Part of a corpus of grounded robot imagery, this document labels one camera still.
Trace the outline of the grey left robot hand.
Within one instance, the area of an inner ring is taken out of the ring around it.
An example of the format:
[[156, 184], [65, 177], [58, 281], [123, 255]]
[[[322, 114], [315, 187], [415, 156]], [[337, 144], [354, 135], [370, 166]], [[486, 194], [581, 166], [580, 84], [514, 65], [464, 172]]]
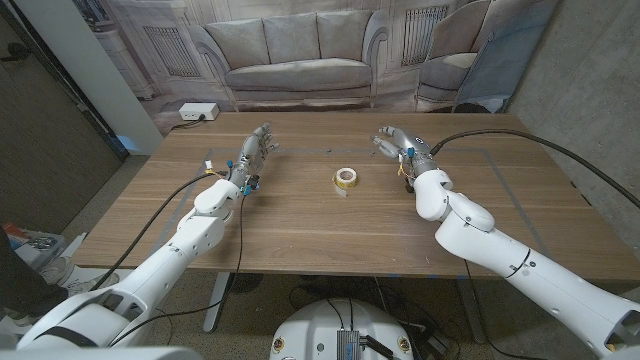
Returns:
[[271, 140], [268, 122], [256, 128], [245, 139], [238, 159], [230, 171], [229, 181], [237, 187], [243, 187], [250, 176], [257, 175], [268, 154], [279, 147], [278, 143], [270, 144]]

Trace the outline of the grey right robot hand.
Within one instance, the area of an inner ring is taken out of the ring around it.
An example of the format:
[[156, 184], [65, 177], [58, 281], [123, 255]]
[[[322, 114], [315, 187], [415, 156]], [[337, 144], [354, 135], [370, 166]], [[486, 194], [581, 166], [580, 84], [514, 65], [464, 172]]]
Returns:
[[401, 165], [401, 175], [417, 178], [422, 173], [436, 170], [437, 165], [430, 155], [431, 148], [419, 136], [405, 130], [384, 126], [379, 129], [381, 136], [372, 135], [372, 143], [387, 157]]

